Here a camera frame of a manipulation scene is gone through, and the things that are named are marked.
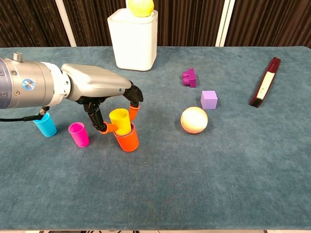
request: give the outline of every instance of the magenta lego block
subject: magenta lego block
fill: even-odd
[[[215,109],[217,100],[215,91],[202,91],[201,104],[203,109]]]
[[[185,86],[196,87],[196,76],[193,68],[183,72],[183,83]]]

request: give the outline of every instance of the cup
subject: cup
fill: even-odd
[[[133,123],[131,123],[130,133],[120,136],[116,134],[116,131],[114,131],[113,134],[116,137],[121,149],[125,152],[132,152],[138,148],[139,141],[136,133],[136,128]]]
[[[86,147],[89,144],[89,138],[83,123],[75,122],[71,124],[68,131],[77,146]]]
[[[57,132],[49,113],[46,113],[41,120],[34,120],[33,122],[45,137],[52,137]]]
[[[123,136],[132,130],[130,115],[127,109],[117,108],[110,112],[109,118],[111,123],[118,127],[118,130],[114,131],[117,135]]]

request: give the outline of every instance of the purple cube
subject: purple cube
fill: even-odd
[[[215,109],[217,100],[215,91],[202,91],[201,104],[203,109]]]
[[[196,87],[196,76],[193,68],[183,72],[183,83],[185,86]]]

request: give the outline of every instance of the dark background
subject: dark background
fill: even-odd
[[[225,0],[154,0],[159,46],[215,46]],[[125,0],[64,0],[77,46],[111,46]],[[236,0],[225,46],[311,48],[310,0]],[[1,0],[0,47],[70,46],[54,0]]]

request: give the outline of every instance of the pink cup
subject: pink cup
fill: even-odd
[[[75,122],[71,124],[68,131],[77,146],[86,147],[89,144],[89,138],[83,123]]]

